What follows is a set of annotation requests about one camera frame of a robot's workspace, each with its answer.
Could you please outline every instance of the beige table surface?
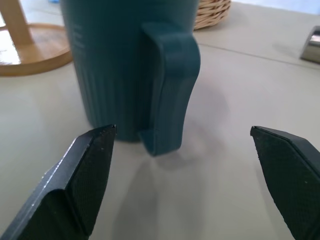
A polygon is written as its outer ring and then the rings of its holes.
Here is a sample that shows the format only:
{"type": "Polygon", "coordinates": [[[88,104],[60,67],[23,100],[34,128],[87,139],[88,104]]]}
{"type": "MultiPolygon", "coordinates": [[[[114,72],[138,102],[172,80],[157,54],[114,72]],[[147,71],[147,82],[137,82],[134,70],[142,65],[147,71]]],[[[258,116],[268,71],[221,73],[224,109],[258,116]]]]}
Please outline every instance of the beige table surface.
{"type": "MultiPolygon", "coordinates": [[[[63,24],[58,5],[23,0],[30,22],[63,24]]],[[[195,33],[201,71],[178,152],[117,142],[91,240],[292,240],[266,187],[252,125],[320,149],[320,67],[298,59],[320,17],[234,3],[195,33]]],[[[88,131],[73,64],[0,78],[0,234],[44,172],[88,131]]]]}

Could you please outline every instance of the teal mug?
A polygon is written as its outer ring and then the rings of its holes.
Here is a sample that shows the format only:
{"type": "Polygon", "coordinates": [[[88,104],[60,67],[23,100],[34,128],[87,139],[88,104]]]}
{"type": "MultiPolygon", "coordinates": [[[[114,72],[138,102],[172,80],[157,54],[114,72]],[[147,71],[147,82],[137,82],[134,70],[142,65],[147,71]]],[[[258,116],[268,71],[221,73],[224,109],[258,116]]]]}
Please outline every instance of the teal mug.
{"type": "Polygon", "coordinates": [[[198,0],[60,3],[90,124],[116,124],[153,156],[177,150],[200,70],[198,0]]]}

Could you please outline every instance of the wooden pole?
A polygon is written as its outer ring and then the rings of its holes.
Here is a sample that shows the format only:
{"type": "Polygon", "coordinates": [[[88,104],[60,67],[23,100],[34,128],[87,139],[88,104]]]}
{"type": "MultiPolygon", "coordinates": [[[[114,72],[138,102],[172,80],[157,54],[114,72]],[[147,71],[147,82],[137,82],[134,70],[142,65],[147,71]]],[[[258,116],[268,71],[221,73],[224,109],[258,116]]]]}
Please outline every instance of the wooden pole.
{"type": "Polygon", "coordinates": [[[33,43],[19,0],[0,0],[0,13],[15,46],[33,43]]]}

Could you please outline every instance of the wicker basket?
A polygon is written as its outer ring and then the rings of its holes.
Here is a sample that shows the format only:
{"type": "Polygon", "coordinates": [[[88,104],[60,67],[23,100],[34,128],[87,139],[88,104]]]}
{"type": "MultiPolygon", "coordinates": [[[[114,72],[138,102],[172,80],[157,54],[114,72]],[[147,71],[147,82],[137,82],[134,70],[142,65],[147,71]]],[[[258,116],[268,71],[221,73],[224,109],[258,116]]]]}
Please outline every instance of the wicker basket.
{"type": "Polygon", "coordinates": [[[224,20],[230,5],[231,0],[200,0],[194,29],[213,26],[224,20]]]}

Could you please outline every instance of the mug handle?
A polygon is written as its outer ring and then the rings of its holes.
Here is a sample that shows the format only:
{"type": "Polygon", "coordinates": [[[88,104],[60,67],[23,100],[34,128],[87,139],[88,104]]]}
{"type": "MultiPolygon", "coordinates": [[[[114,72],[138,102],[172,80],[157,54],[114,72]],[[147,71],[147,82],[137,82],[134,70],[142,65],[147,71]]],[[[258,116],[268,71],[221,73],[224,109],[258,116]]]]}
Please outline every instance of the mug handle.
{"type": "Polygon", "coordinates": [[[200,53],[192,32],[159,22],[142,30],[158,51],[160,75],[153,82],[149,129],[140,132],[148,152],[165,154],[180,148],[187,106],[200,71],[200,53]]]}

